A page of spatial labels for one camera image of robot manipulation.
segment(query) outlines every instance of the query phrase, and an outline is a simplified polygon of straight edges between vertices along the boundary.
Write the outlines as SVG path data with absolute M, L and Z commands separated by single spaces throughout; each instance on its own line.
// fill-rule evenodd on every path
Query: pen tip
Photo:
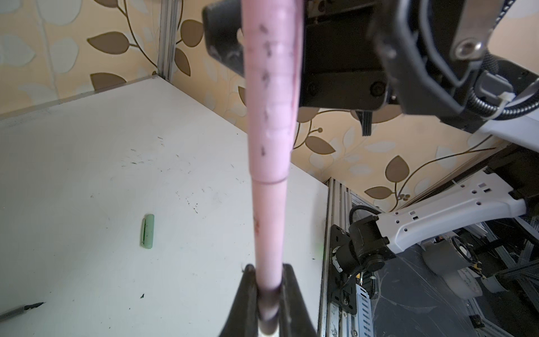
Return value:
M 38 306 L 40 306 L 43 303 L 45 303 L 45 302 L 39 302 L 39 303 L 35 303 L 35 304 L 25 305 L 24 309 L 25 310 L 34 309 L 34 308 L 37 308 Z

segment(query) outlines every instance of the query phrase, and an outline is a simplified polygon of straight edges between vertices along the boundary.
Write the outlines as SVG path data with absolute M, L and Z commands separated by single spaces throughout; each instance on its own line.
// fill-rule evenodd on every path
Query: black mounting bracket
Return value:
M 330 258 L 332 258 L 334 250 L 340 246 L 349 245 L 350 235 L 337 225 L 331 226 L 330 235 L 329 250 L 331 252 Z M 352 315 L 357 313 L 356 275 L 350 276 L 339 272 L 332 262 L 329 264 L 328 301 L 335 303 Z

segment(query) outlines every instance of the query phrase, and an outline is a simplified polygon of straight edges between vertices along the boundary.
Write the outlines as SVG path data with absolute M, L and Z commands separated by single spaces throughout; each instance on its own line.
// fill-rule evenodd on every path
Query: white plastic part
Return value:
M 526 212 L 524 200 L 515 200 L 513 188 L 496 173 L 479 171 L 461 184 L 392 213 L 378 215 L 378 229 L 395 254 L 411 245 L 468 225 Z
M 492 116 L 485 117 L 485 119 L 496 119 L 496 118 L 498 118 L 498 116 L 502 114 L 502 111 L 505 108 L 505 106 L 507 105 L 507 103 L 514 100 L 515 97 L 516 97 L 516 95 L 514 93 L 512 93 L 512 92 L 505 92 L 504 91 L 501 94 L 499 94 L 498 98 L 500 98 L 502 101 L 501 101 L 500 105 L 498 105 L 498 110 L 496 110 L 496 112 L 494 114 L 492 114 Z
M 489 278 L 482 279 L 481 282 L 483 282 L 483 285 L 485 286 L 485 288 L 493 294 L 500 293 L 503 291 L 508 291 L 507 289 L 504 288 L 504 286 L 500 284 L 500 282 L 496 278 L 496 275 L 492 275 Z
M 442 275 L 447 286 L 463 300 L 483 295 L 483 290 L 468 268 Z
M 539 152 L 539 109 L 506 121 L 489 120 L 479 131 Z

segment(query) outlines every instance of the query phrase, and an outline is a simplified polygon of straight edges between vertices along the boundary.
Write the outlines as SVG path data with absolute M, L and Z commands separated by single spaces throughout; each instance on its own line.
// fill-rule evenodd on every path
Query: green battery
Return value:
M 144 217 L 142 225 L 142 246 L 150 249 L 154 245 L 154 220 L 153 214 L 148 214 Z

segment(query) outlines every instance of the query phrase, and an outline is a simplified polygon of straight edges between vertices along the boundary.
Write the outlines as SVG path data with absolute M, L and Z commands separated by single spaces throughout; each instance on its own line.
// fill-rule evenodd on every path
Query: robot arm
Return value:
M 239 3 L 222 0 L 218 11 L 206 11 L 204 34 L 209 54 L 244 76 L 243 46 L 236 37 Z M 305 18 L 300 106 L 354 111 L 364 136 L 370 135 L 373 113 L 387 104 L 400 105 L 405 114 L 435 115 L 470 133 L 490 120 L 515 119 L 539 107 L 537 90 L 510 103 L 537 74 L 487 50 L 514 0 L 321 3 Z M 507 137 L 513 142 L 519 139 L 512 136 Z M 538 150 L 539 141 L 523 146 Z
M 378 215 L 376 225 L 395 254 L 441 233 L 471 224 L 526 213 L 523 199 L 515 200 L 513 188 L 496 173 L 479 171 L 462 184 L 433 197 Z

